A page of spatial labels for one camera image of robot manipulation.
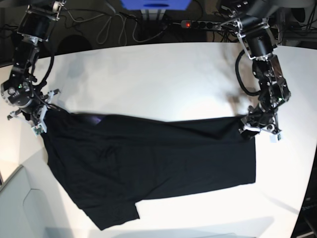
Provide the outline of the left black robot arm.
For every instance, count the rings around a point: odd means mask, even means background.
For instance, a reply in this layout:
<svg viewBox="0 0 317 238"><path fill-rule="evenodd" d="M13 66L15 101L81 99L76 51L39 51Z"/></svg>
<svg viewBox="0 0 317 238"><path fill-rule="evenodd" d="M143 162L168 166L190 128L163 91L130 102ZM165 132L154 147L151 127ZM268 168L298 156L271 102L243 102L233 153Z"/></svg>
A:
<svg viewBox="0 0 317 238"><path fill-rule="evenodd" d="M278 56L273 53L277 44L268 23L269 17L278 8L272 0L234 0L229 7L230 19L221 24L233 28L243 47L235 63L238 83L247 95L258 99L258 104L250 106L248 113L241 118L239 132L246 139L264 131L270 134L272 141L281 140L277 112L289 101L291 92ZM259 91L249 91L242 82L239 63L243 55L253 62L252 71L259 82Z"/></svg>

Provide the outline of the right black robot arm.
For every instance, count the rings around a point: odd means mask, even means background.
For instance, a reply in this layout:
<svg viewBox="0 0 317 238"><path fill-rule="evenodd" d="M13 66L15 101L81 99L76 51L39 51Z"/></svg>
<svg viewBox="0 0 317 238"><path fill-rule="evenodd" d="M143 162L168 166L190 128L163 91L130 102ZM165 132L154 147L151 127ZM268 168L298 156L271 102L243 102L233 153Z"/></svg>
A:
<svg viewBox="0 0 317 238"><path fill-rule="evenodd" d="M64 0L2 0L2 8L27 6L26 12L17 29L22 36L21 42L15 48L12 59L12 69L7 81L0 86L3 100L10 106L17 107L16 111L8 115L8 119L20 118L31 126L36 135L47 132L44 122L49 109L56 107L51 104L54 95L59 90L43 94L41 89L46 85L47 78L52 70L54 55L51 55L49 68L38 82L35 75L35 64L40 55L40 42L48 42L50 34L55 28Z"/></svg>

